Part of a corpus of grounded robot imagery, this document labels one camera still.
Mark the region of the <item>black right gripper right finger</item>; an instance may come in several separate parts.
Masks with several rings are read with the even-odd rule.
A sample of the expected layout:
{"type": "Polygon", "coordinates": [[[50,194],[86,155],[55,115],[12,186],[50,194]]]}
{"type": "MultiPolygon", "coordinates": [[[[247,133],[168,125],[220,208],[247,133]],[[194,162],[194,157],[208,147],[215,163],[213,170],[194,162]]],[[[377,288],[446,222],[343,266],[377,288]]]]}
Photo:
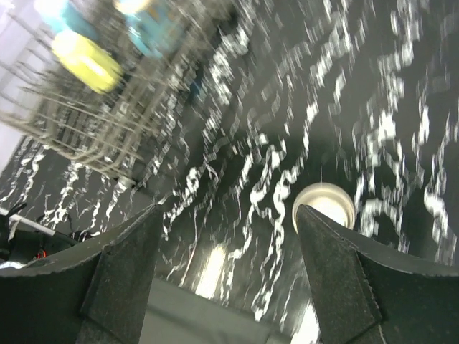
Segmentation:
{"type": "Polygon", "coordinates": [[[458,268],[397,251],[310,206],[298,237],[324,343],[457,343],[458,268]]]}

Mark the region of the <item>blue butterfly mug orange inside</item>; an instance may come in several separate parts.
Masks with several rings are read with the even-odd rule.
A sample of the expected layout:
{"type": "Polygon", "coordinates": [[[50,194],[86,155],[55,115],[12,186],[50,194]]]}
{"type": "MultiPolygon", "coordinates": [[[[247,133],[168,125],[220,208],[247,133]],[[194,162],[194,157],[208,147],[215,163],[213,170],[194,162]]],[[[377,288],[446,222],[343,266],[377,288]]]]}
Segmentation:
{"type": "Polygon", "coordinates": [[[175,52],[183,33],[168,1],[113,1],[125,16],[128,36],[146,57],[175,52]]]}

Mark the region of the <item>paper cup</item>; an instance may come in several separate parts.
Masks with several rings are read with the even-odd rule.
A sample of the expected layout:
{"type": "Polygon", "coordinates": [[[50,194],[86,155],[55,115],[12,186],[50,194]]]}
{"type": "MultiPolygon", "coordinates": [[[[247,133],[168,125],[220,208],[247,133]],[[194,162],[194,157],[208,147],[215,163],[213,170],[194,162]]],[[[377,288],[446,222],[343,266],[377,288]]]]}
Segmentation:
{"type": "Polygon", "coordinates": [[[123,68],[104,49],[70,29],[57,33],[51,48],[69,72],[98,94],[113,90],[123,76],[123,68]]]}

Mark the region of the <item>brown metal cup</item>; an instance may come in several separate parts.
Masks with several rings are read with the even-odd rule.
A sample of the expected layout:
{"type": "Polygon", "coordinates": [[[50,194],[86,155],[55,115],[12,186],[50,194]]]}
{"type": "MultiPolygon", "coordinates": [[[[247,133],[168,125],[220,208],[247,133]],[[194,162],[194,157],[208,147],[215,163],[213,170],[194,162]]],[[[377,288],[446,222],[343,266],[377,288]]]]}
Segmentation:
{"type": "Polygon", "coordinates": [[[299,206],[311,206],[336,223],[353,229],[356,221],[356,210],[351,197],[332,183],[314,183],[305,187],[295,198],[292,208],[293,228],[298,233],[296,214],[299,206]]]}

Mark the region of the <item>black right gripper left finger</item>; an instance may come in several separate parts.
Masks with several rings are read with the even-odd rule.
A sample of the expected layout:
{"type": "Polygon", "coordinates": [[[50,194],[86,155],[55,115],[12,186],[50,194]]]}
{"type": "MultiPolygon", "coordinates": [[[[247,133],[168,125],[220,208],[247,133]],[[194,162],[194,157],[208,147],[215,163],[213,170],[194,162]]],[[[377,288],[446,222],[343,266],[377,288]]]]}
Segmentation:
{"type": "Polygon", "coordinates": [[[117,227],[1,270],[2,343],[137,343],[162,233],[150,206],[117,227]]]}

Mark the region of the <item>blue mug cream inside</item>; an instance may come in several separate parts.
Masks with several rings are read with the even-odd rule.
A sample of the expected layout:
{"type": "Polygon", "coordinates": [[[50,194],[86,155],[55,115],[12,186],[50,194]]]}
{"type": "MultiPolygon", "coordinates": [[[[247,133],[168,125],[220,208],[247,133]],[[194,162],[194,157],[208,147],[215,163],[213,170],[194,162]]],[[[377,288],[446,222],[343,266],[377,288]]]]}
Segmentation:
{"type": "Polygon", "coordinates": [[[70,1],[36,0],[34,8],[55,34],[69,29],[93,41],[98,40],[94,26],[70,1]]]}

